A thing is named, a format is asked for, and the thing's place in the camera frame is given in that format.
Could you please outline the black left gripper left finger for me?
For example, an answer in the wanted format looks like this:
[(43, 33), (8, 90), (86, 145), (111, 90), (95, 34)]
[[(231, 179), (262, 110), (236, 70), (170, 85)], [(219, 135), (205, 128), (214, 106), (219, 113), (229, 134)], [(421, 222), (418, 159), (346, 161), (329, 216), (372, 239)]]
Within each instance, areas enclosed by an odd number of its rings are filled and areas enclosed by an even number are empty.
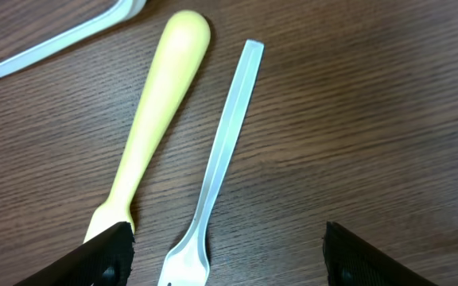
[(128, 222), (117, 222), (17, 286), (126, 286), (134, 258)]

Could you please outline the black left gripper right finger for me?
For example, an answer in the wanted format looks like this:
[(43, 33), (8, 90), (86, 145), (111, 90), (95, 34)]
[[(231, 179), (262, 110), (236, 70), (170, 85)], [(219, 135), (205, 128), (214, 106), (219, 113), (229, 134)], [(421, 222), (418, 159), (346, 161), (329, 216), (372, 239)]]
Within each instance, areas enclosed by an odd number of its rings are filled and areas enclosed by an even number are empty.
[(337, 222), (323, 243), (330, 286), (436, 286)]

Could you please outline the yellow plastic fork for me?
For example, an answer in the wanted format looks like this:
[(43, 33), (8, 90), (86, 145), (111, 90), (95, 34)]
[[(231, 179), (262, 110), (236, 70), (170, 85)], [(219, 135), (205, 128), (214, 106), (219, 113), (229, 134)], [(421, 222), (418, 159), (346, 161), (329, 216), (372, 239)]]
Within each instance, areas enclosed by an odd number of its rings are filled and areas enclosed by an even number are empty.
[(179, 11), (166, 23), (110, 193), (93, 213), (84, 241), (117, 222), (129, 222), (135, 228), (130, 213), (132, 199), (200, 67), (210, 39), (208, 22), (195, 11)]

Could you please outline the translucent slim plastic fork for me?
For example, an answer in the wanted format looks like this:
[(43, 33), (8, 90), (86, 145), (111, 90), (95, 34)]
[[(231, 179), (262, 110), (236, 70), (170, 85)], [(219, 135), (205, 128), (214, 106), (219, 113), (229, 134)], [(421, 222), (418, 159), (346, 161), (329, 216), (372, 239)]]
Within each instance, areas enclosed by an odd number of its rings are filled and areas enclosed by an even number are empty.
[(212, 144), (195, 214), (184, 237), (165, 256), (158, 286), (207, 283), (208, 222), (246, 117), (264, 48), (263, 43), (254, 40), (244, 44)]

